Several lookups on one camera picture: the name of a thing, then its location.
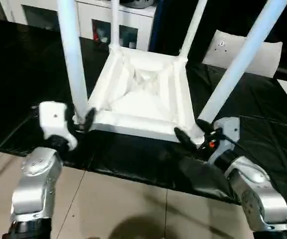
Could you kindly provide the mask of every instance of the floor tile grout line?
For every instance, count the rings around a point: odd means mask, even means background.
[[[168,189],[166,189],[166,193],[165,193],[165,212],[164,212],[164,230],[163,230],[164,239],[166,239],[167,206],[168,206]]]
[[[64,221],[63,221],[62,226],[60,227],[60,230],[59,230],[59,232],[58,232],[58,235],[57,235],[56,239],[58,239],[58,237],[59,237],[59,235],[60,235],[60,232],[61,232],[62,229],[63,229],[63,226],[64,226],[64,224],[65,224],[66,218],[67,218],[67,216],[68,216],[68,213],[69,213],[69,211],[70,211],[70,208],[71,208],[72,205],[73,205],[73,202],[74,202],[74,200],[75,200],[75,197],[76,197],[76,195],[77,195],[77,192],[78,192],[78,190],[79,190],[79,187],[80,187],[80,185],[81,185],[81,183],[82,183],[82,181],[83,181],[83,178],[84,178],[84,176],[85,176],[85,173],[86,173],[86,171],[84,170],[83,176],[82,176],[82,178],[80,179],[80,182],[79,182],[79,184],[78,184],[77,190],[76,190],[76,192],[75,192],[75,195],[74,195],[74,197],[73,197],[72,202],[71,202],[70,205],[69,205],[69,208],[68,208],[68,210],[67,210],[67,214],[66,214],[66,216],[65,216],[65,219],[64,219]]]

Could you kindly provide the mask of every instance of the black cable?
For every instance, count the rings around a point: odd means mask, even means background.
[[[29,121],[31,118],[36,116],[37,109],[34,109],[32,112],[30,112],[0,143],[0,148],[13,136],[13,134],[18,131],[19,128],[22,127],[23,124],[25,124],[27,121]]]
[[[234,141],[233,139],[231,139],[230,137],[223,135],[224,138],[229,141],[230,143],[234,144],[235,146],[237,146],[238,148],[240,148],[242,151],[244,151],[246,154],[250,155],[251,158],[254,159],[255,163],[258,164],[259,166],[261,166],[259,160],[250,152],[248,151],[246,148],[244,148],[241,144],[239,144],[238,142]]]

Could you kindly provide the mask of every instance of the white cardboard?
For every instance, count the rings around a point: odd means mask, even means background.
[[[202,63],[227,69],[240,52],[245,39],[216,30]],[[282,45],[282,42],[263,42],[246,72],[272,78],[280,63]]]

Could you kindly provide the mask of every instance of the white cabinet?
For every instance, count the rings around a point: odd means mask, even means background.
[[[9,0],[13,21],[59,31],[57,0]],[[77,24],[80,36],[110,41],[110,1],[76,1]],[[155,6],[134,9],[119,8],[121,45],[148,51]]]
[[[10,0],[9,5],[14,22],[59,31],[57,0]]]
[[[110,1],[84,1],[91,4],[78,3],[81,36],[94,39],[94,31],[98,31],[96,33],[100,35],[100,31],[104,30],[109,41],[110,22],[112,20]],[[154,12],[154,6],[144,9],[131,9],[120,6],[119,25],[121,46],[148,51]]]

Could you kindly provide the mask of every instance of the white metal leg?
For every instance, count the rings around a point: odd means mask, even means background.
[[[207,2],[208,0],[199,0],[197,7],[194,11],[191,23],[189,25],[187,34],[185,36],[179,57],[188,58],[188,54],[194,39],[194,35],[197,32]]]
[[[76,120],[77,123],[84,123],[88,111],[88,98],[78,36],[79,31],[76,24],[76,4],[74,0],[58,0],[57,5],[60,34]]]
[[[240,52],[226,70],[221,81],[203,108],[199,119],[213,122],[286,5],[287,0],[268,0],[250,30]]]
[[[112,0],[111,45],[119,46],[119,0]]]

